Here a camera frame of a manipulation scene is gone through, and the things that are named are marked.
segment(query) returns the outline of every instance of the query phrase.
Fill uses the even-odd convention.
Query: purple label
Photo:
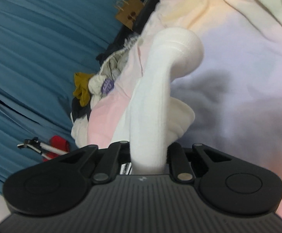
[[[101,87],[101,92],[103,94],[109,94],[109,92],[112,91],[112,89],[114,88],[114,81],[110,80],[109,78],[105,79],[105,81],[102,84]]]

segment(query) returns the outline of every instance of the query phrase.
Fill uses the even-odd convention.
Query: pastel bedsheet
[[[179,142],[205,143],[282,178],[282,0],[161,0],[114,90],[92,110],[88,143],[109,145],[153,36],[173,26],[195,32],[205,50],[200,67],[171,84],[171,96],[196,114]]]

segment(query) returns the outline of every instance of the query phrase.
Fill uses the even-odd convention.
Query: ribbed gray surface
[[[57,216],[11,215],[2,233],[282,233],[275,214],[233,218],[207,207],[195,189],[168,175],[118,176],[95,186],[76,208]]]

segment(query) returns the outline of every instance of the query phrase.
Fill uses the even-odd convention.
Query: red object
[[[59,136],[53,136],[50,141],[50,146],[55,147],[59,150],[70,152],[70,146],[69,142],[66,141],[66,139],[59,137]],[[46,156],[50,157],[51,159],[58,157],[59,155],[53,152],[48,152],[45,154]]]

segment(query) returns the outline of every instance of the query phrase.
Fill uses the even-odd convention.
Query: mustard yellow cloth
[[[95,74],[85,74],[85,73],[75,73],[74,74],[74,83],[75,91],[73,95],[80,100],[80,105],[85,107],[90,101],[90,94],[88,92],[88,81]]]

